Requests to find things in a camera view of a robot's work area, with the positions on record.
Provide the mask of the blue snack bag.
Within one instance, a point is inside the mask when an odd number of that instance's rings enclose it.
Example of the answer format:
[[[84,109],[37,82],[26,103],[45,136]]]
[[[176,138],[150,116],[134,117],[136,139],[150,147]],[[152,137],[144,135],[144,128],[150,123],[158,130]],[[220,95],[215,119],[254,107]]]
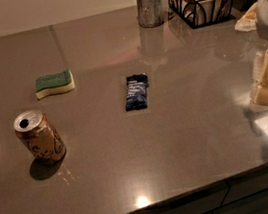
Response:
[[[147,88],[149,86],[146,73],[128,76],[126,89],[125,110],[140,110],[148,107]]]

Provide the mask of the green and yellow sponge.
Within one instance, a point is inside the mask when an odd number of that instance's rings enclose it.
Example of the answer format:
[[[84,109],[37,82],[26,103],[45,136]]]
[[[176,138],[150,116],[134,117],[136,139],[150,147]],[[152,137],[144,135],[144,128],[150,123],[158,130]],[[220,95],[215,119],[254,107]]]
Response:
[[[75,88],[72,72],[68,69],[40,76],[35,81],[36,98],[41,100],[47,96],[60,95],[70,92]]]

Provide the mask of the orange soda can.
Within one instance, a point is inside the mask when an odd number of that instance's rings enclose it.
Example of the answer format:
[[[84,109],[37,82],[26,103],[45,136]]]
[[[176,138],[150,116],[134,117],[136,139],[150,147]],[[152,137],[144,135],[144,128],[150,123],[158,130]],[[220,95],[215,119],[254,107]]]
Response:
[[[40,163],[52,165],[66,155],[64,142],[41,111],[35,109],[22,112],[13,126],[16,137]]]

